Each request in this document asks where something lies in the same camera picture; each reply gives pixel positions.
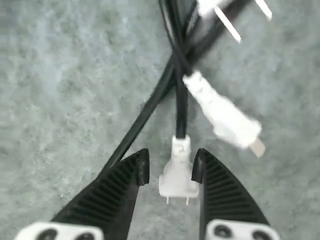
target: white cable plug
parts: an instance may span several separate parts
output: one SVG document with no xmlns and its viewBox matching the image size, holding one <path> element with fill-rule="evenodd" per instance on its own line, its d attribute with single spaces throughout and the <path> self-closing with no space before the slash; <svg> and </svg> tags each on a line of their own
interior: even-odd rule
<svg viewBox="0 0 320 240">
<path fill-rule="evenodd" d="M 197 198 L 199 184 L 191 180 L 192 164 L 190 162 L 191 140 L 188 135 L 185 139 L 172 137 L 171 157 L 164 167 L 163 174 L 159 177 L 159 194 L 166 198 Z"/>
<path fill-rule="evenodd" d="M 240 34 L 237 32 L 235 27 L 232 25 L 232 23 L 229 21 L 229 19 L 222 11 L 222 9 L 227 7 L 233 1 L 234 0 L 197 0 L 197 10 L 199 16 L 201 16 L 202 18 L 206 18 L 215 13 L 217 17 L 221 20 L 221 22 L 224 24 L 224 26 L 231 33 L 231 35 L 234 37 L 234 39 L 238 43 L 240 43 L 242 40 Z M 268 20 L 271 20 L 272 12 L 266 4 L 265 0 L 255 0 L 255 2 L 260 7 L 262 12 L 266 15 Z"/>
<path fill-rule="evenodd" d="M 249 118 L 229 99 L 219 95 L 199 71 L 184 76 L 183 82 L 219 139 L 240 149 L 251 148 L 257 157 L 262 157 L 265 146 L 258 138 L 262 128 L 257 120 Z"/>
</svg>

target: black plastic object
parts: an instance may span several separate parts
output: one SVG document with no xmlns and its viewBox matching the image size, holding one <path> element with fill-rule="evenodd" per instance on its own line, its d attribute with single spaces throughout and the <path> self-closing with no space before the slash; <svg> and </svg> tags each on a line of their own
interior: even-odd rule
<svg viewBox="0 0 320 240">
<path fill-rule="evenodd" d="M 266 217 L 239 180 L 214 155 L 198 150 L 192 180 L 201 184 L 199 239 L 214 219 L 269 225 Z"/>
<path fill-rule="evenodd" d="M 105 168 L 52 221 L 98 227 L 105 240 L 126 240 L 139 187 L 149 183 L 149 174 L 149 151 L 142 149 Z"/>
</svg>

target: cable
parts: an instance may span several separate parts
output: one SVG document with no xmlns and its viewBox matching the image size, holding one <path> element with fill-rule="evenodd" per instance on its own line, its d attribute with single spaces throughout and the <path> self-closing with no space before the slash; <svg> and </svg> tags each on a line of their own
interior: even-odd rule
<svg viewBox="0 0 320 240">
<path fill-rule="evenodd" d="M 178 10 L 177 0 L 165 0 L 168 6 L 170 20 L 173 27 L 173 32 L 175 36 L 175 44 L 181 48 L 184 44 L 183 39 L 183 29 L 180 22 L 180 14 Z M 187 122 L 188 122 L 188 90 L 182 80 L 185 75 L 182 64 L 180 63 L 179 56 L 175 54 L 175 76 L 176 76 L 176 127 L 175 127 L 175 137 L 177 139 L 185 139 L 187 135 Z"/>
<path fill-rule="evenodd" d="M 179 42 L 179 32 L 175 31 L 174 19 L 170 14 L 170 7 L 168 0 L 159 0 L 160 10 L 162 18 L 164 21 L 165 29 L 169 37 L 172 49 L 176 57 L 179 59 L 179 62 L 187 76 L 190 76 L 193 73 L 192 65 L 187 60 L 185 53 L 181 49 L 181 44 Z"/>
<path fill-rule="evenodd" d="M 231 3 L 226 9 L 225 14 L 229 19 L 234 19 L 239 13 L 243 10 L 245 6 L 251 0 L 236 0 Z M 186 33 L 187 29 L 190 28 L 189 24 L 193 24 L 190 22 L 191 17 L 193 16 L 194 12 L 196 11 L 196 4 L 192 5 L 191 11 L 189 12 L 185 25 L 184 25 L 184 34 L 186 35 L 185 40 L 185 52 L 186 58 L 189 60 L 191 64 L 196 63 L 201 56 L 210 49 L 210 47 L 218 40 L 219 36 L 225 30 L 224 25 L 219 19 L 215 19 L 213 22 L 213 26 L 210 29 L 208 35 L 206 35 L 198 44 L 194 47 L 190 46 L 190 40 L 195 33 L 195 29 L 197 26 L 194 26 L 189 33 Z M 143 110 L 127 132 L 127 134 L 122 139 L 119 146 L 115 149 L 114 153 L 109 158 L 108 162 L 105 164 L 103 169 L 110 168 L 114 166 L 116 163 L 121 161 L 122 157 L 126 154 L 127 150 L 130 148 L 134 140 L 137 138 L 138 134 L 150 118 L 151 114 L 155 110 L 158 103 L 170 92 L 170 90 L 175 85 L 175 82 L 172 81 L 172 77 L 174 74 L 174 61 L 173 56 L 170 57 L 164 72 L 155 87 L 154 91 L 152 92 L 150 98 L 148 99 L 147 103 L 145 104 Z"/>
</svg>

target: white plug housing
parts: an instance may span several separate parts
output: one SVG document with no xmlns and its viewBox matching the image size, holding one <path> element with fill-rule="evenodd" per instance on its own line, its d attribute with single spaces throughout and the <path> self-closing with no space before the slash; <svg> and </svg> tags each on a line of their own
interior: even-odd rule
<svg viewBox="0 0 320 240">
<path fill-rule="evenodd" d="M 258 140 L 262 127 L 257 120 L 249 118 L 229 99 L 219 95 L 199 71 L 184 76 L 183 82 L 219 139 L 240 149 L 251 147 L 257 157 L 263 155 L 265 147 Z"/>
<path fill-rule="evenodd" d="M 191 180 L 192 164 L 190 162 L 191 140 L 172 137 L 171 158 L 165 165 L 163 174 L 159 177 L 159 194 L 166 198 L 186 198 L 188 205 L 190 198 L 199 195 L 199 184 Z"/>
<path fill-rule="evenodd" d="M 207 17 L 214 12 L 215 7 L 225 8 L 234 0 L 197 0 L 197 10 L 201 17 Z"/>
</svg>

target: floor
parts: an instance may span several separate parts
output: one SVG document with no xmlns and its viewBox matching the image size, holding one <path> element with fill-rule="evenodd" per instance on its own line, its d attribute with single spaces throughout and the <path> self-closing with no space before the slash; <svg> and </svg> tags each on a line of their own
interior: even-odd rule
<svg viewBox="0 0 320 240">
<path fill-rule="evenodd" d="M 244 184 L 283 240 L 320 235 L 320 1 L 253 2 L 197 68 L 262 123 L 261 159 L 218 141 L 193 99 L 193 152 L 207 148 Z M 47 221 L 99 172 L 170 55 L 158 1 L 2 0 L 0 234 Z M 199 200 L 157 192 L 175 99 L 159 105 L 128 154 L 149 148 L 129 240 L 198 239 Z"/>
</svg>

